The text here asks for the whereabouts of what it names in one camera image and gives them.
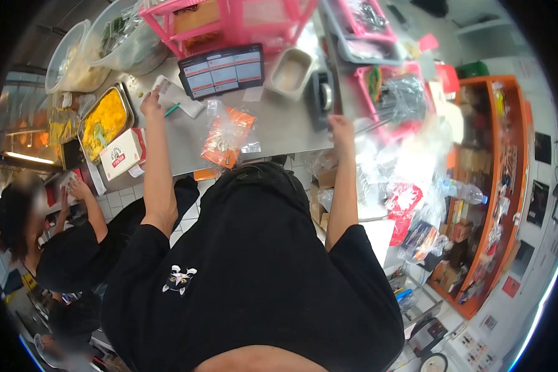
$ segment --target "scrambled egg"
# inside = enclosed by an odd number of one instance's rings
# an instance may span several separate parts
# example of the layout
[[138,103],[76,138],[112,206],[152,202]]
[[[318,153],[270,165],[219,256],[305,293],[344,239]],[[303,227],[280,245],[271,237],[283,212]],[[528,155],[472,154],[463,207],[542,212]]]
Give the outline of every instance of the scrambled egg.
[[101,123],[103,136],[108,144],[124,126],[126,112],[122,106],[118,92],[112,90],[99,102],[97,108],[85,120],[85,130],[82,134],[82,147],[86,149],[90,161],[94,161],[104,149],[101,141],[94,137],[95,126]]

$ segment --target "white tile floor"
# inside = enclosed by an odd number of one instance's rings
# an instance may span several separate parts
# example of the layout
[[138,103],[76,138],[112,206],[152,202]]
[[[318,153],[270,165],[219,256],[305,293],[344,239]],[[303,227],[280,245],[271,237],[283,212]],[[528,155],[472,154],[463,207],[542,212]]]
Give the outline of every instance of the white tile floor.
[[[310,172],[302,164],[302,154],[296,153],[294,160],[291,157],[287,157],[285,164],[285,169],[293,170],[295,176],[301,181],[302,186],[306,190],[308,199],[310,199]],[[184,215],[182,221],[176,228],[176,230],[171,234],[170,237],[170,247],[178,241],[179,237],[188,229],[194,225],[196,220],[201,214],[201,196],[205,191],[215,183],[215,180],[205,180],[199,182],[199,191],[201,195],[198,197],[196,202],[190,207],[190,209]],[[120,191],[114,191],[97,197],[99,206],[104,213],[104,218],[106,222],[110,222],[120,211],[127,207],[130,203],[136,199],[143,197],[143,184],[135,185],[133,188],[127,188]]]

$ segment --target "black t-shirt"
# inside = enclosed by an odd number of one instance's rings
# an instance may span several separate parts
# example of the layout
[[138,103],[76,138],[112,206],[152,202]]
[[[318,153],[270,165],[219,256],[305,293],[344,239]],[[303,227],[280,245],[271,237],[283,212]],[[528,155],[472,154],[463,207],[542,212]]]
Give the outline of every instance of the black t-shirt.
[[100,327],[101,299],[86,290],[81,297],[67,305],[52,300],[47,321],[54,338],[62,349],[71,353],[93,353],[89,345],[91,334]]
[[350,227],[327,253],[285,184],[216,186],[173,249],[144,225],[114,268],[102,329],[126,364],[190,371],[225,351],[271,345],[330,371],[390,366],[403,322],[364,228]]
[[121,240],[117,234],[108,232],[97,243],[89,222],[54,235],[42,245],[36,268],[37,283],[63,294],[92,290],[106,282],[124,246]]

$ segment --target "plastic bottle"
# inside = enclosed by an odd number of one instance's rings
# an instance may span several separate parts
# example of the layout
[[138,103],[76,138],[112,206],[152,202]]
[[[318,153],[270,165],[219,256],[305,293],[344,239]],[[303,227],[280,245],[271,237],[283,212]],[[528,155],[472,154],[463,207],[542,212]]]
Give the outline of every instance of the plastic bottle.
[[463,200],[469,204],[486,204],[488,197],[474,184],[466,184],[450,178],[442,179],[440,183],[443,193],[450,197]]

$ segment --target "red logo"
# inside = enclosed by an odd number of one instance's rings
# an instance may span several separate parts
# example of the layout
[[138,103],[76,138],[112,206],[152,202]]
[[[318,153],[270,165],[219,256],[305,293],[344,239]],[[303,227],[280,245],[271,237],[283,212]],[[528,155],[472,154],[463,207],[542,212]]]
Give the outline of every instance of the red logo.
[[115,168],[119,166],[122,161],[126,160],[126,154],[122,151],[120,146],[114,146],[109,158],[112,161],[112,167]]

